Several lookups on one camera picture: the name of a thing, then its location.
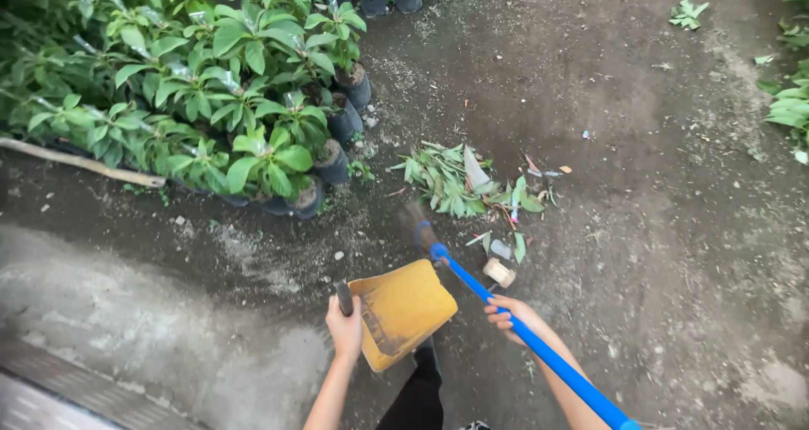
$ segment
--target broom bristles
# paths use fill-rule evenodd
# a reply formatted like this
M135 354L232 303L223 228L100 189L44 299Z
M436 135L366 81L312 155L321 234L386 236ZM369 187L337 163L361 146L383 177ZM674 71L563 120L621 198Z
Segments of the broom bristles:
M417 203L411 202L405 206L399 218L405 235L410 236L410 241L415 243L416 248L419 248L424 253L429 253L430 247L439 243L439 239L435 236L430 224L423 223L427 221L427 218Z

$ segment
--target hand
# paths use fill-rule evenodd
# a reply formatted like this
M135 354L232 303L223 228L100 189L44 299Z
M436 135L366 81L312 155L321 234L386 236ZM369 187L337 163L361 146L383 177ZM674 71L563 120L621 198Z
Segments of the hand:
M326 325L334 342L334 359L357 362L362 349L362 317L360 316L359 297L354 296L354 312L351 316L343 316L337 296L329 297L329 313L326 314Z
M525 346L525 342L523 342L516 333L511 331L511 326L514 325L509 321L511 319L511 313L520 321L524 322L528 329L535 333L540 339L546 339L555 335L553 330L542 320L540 315L536 314L536 312L523 301L517 301L516 299L511 299L511 297L495 294L494 298L489 299L489 303L490 305L487 305L486 308L483 309L483 311L489 315L489 322L503 331L512 342ZM498 313L498 308L509 310L511 313Z

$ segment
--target leg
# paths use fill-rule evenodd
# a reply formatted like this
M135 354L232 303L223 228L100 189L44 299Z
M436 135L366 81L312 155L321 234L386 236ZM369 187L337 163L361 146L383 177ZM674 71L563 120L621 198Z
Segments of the leg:
M441 373L432 338L419 345L413 358L416 371L410 375L376 430L442 430Z

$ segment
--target broom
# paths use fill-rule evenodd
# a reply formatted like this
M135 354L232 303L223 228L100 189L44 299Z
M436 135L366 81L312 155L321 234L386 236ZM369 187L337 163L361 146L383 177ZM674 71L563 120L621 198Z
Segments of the broom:
M426 221L421 209L417 204L409 204L400 216L405 232L413 233L413 242L421 251L430 254L433 261L440 261L458 275L458 278L477 294L487 304L489 299L494 297L489 290L475 280L466 270L449 256L447 246L439 242L435 236L430 222ZM506 309L498 309L498 312L508 312ZM612 430L641 430L640 426L633 420L626 417L617 406L604 397L590 382L584 379L568 362L565 362L559 354L554 352L545 342L517 317L511 315L509 319L513 326L511 330L519 336L531 351L534 352L546 365L556 373L581 400L598 414L601 419L612 428Z

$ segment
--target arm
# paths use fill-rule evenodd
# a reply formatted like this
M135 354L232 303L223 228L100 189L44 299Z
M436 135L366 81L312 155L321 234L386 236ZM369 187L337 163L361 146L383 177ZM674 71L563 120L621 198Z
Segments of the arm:
M329 326L334 341L334 360L320 387L315 404L309 411L303 430L338 430L351 372L357 363L362 345L360 304L359 297L355 296L354 312L350 317L344 317L340 311L338 297L329 298L326 325Z
M497 325L498 329L503 331L512 342L525 346L525 343L522 342L520 337L511 331L512 324L511 321L508 321L511 318L511 314L497 313L498 307L511 311L531 329L531 332L535 333L542 341L548 344L553 351L559 354L565 362L568 362L576 371L581 373L585 379L590 381L587 375L581 370L579 363L573 358L571 350L567 349L565 343L561 341L559 336L553 332L548 324L546 324L531 307L521 301L503 296L496 296L493 299L489 299L489 303L490 305L485 308L486 313L489 314L489 322ZM609 430L609 426L601 420L598 414L595 414L592 409L590 409L590 406L585 404L565 382L561 381L561 378L557 376L556 373L553 373L539 357L534 356L534 358L536 362L540 364L542 374L545 376L545 381L548 382L553 395L556 396L562 412L565 413L568 424L571 425L571 430Z

